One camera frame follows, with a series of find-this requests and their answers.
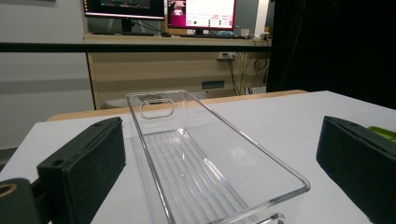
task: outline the clear plastic bin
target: clear plastic bin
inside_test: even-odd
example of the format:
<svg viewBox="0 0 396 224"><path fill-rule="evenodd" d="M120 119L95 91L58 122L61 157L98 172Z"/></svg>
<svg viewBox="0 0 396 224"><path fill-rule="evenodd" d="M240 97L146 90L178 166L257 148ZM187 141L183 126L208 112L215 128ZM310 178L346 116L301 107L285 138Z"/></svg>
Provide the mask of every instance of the clear plastic bin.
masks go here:
<svg viewBox="0 0 396 224"><path fill-rule="evenodd" d="M308 181L187 91L131 93L154 223L293 223Z"/></svg>

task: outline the black horizontal bar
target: black horizontal bar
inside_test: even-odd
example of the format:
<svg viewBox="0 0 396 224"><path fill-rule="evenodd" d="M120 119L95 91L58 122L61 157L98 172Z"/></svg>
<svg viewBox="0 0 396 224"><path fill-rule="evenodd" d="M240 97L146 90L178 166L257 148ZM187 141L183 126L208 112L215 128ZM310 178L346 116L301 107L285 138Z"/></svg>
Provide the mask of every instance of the black horizontal bar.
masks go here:
<svg viewBox="0 0 396 224"><path fill-rule="evenodd" d="M267 46L0 43L0 52L271 52Z"/></svg>

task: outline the wall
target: wall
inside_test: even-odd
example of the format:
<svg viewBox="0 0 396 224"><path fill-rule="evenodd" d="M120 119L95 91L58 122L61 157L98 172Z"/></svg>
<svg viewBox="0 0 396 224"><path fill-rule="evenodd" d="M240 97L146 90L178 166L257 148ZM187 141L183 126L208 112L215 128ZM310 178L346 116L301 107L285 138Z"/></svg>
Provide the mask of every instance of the wall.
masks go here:
<svg viewBox="0 0 396 224"><path fill-rule="evenodd" d="M79 0L0 0L0 41L82 43ZM36 122L92 110L84 53L0 53L0 149L17 147Z"/></svg>

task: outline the oval handle cutout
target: oval handle cutout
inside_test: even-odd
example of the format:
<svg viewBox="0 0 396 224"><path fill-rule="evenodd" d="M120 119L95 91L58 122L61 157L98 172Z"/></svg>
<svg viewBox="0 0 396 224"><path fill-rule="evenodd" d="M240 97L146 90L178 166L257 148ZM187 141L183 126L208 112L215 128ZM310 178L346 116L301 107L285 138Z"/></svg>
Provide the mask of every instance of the oval handle cutout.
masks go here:
<svg viewBox="0 0 396 224"><path fill-rule="evenodd" d="M161 111L161 114L155 114L154 116L148 115L148 111L152 111L152 109L149 109L147 106L149 105L159 105L161 104L161 108L159 108L159 111ZM155 99L155 100L147 100L142 103L140 106L140 116L142 116L143 119L161 119L161 118L166 118L171 116L175 111L175 106L174 102L171 99Z"/></svg>

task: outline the white table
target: white table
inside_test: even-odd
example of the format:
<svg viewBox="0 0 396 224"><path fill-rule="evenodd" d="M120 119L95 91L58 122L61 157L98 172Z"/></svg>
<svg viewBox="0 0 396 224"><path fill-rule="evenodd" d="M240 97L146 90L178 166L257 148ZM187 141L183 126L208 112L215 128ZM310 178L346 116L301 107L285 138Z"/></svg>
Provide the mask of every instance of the white table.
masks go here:
<svg viewBox="0 0 396 224"><path fill-rule="evenodd" d="M395 110L329 91L217 103L209 107L309 180L311 190L304 196L295 223L371 223L318 165L316 152L321 124L324 116L333 116L365 127L373 125L394 131ZM120 116L124 122L132 119L128 114ZM0 180L24 177L33 182L38 178L35 167L41 161L89 125L105 118L109 116L37 123L0 173ZM128 134L128 125L124 125L124 137ZM131 144L128 141L125 144L130 160L134 153L129 150ZM93 223L150 222L138 176L132 165L125 166Z"/></svg>

